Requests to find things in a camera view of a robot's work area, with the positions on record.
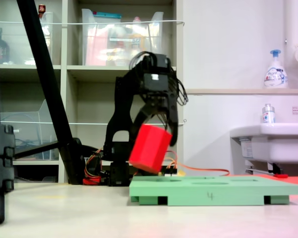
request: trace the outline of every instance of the table surface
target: table surface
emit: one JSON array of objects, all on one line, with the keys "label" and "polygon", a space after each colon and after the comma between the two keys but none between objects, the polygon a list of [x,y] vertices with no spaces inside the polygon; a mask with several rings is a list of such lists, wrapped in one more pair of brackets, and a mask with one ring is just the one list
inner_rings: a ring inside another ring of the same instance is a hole
[{"label": "table surface", "polygon": [[127,187],[19,183],[0,238],[298,238],[290,205],[138,206]]}]

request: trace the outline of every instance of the green shape sorter board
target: green shape sorter board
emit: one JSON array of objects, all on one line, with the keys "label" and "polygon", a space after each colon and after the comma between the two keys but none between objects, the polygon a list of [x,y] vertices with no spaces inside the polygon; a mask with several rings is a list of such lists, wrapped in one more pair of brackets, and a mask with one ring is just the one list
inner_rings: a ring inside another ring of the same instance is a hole
[{"label": "green shape sorter board", "polygon": [[289,195],[292,194],[298,194],[298,185],[257,176],[135,176],[129,186],[131,202],[140,205],[289,204]]}]

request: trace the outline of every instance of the orange wire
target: orange wire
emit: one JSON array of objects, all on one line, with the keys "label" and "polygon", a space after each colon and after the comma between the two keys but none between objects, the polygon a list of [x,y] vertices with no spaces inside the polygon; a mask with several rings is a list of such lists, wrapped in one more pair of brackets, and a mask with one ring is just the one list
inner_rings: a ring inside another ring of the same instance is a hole
[{"label": "orange wire", "polygon": [[169,159],[169,160],[172,161],[172,162],[167,166],[167,169],[169,169],[169,168],[174,164],[174,168],[177,168],[177,165],[179,165],[179,166],[185,167],[185,168],[190,169],[190,170],[207,171],[207,172],[226,172],[226,174],[221,175],[221,176],[228,176],[228,175],[230,175],[229,170],[225,170],[225,169],[199,169],[199,168],[194,168],[194,167],[190,167],[190,166],[181,164],[181,163],[178,162],[178,155],[177,155],[174,151],[172,151],[172,150],[168,150],[167,152],[172,152],[172,153],[175,155],[175,157],[176,157],[175,160],[174,160],[173,158],[171,158],[171,157],[165,157],[165,159]]},{"label": "orange wire", "polygon": [[98,154],[101,150],[102,150],[102,148],[100,148],[99,150],[97,150],[97,151],[96,151],[93,155],[91,155],[91,156],[88,158],[88,160],[86,161],[86,165],[85,165],[84,173],[85,173],[85,175],[86,175],[87,177],[89,177],[89,178],[97,178],[97,177],[99,177],[99,176],[97,176],[97,175],[92,175],[91,173],[89,173],[89,172],[87,171],[87,165],[88,165],[88,163],[95,157],[95,155]]}]

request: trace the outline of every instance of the clear plastic container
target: clear plastic container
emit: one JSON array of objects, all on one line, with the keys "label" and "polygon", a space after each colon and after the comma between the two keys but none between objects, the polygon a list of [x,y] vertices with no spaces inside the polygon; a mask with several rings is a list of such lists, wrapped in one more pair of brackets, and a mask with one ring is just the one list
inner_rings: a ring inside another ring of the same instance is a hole
[{"label": "clear plastic container", "polygon": [[[61,25],[52,25],[54,13],[45,12],[42,30],[53,64],[61,63]],[[0,60],[3,64],[35,65],[32,50],[23,24],[0,23],[0,44],[4,45],[6,55]]]},{"label": "clear plastic container", "polygon": [[[38,112],[0,113],[0,120],[1,124],[13,126],[16,152],[56,141],[56,135],[46,100],[44,100]],[[54,149],[22,159],[58,160],[58,155],[58,150]]]},{"label": "clear plastic container", "polygon": [[[115,24],[117,19],[108,18],[111,24],[99,25],[89,9],[82,15],[83,23],[91,23],[83,25],[83,65],[128,66],[140,51],[162,53],[162,22]],[[156,12],[152,21],[162,18],[163,12]]]}]

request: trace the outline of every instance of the small spray bottle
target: small spray bottle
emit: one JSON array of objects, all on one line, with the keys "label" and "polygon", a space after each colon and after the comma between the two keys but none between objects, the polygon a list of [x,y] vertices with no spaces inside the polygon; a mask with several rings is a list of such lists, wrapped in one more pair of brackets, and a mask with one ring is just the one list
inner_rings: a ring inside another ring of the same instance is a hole
[{"label": "small spray bottle", "polygon": [[273,55],[272,65],[268,68],[264,80],[264,88],[288,88],[288,77],[284,67],[281,66],[278,60],[280,50],[270,51]]},{"label": "small spray bottle", "polygon": [[265,104],[263,107],[263,122],[264,123],[275,123],[275,108],[272,107],[269,103]]}]

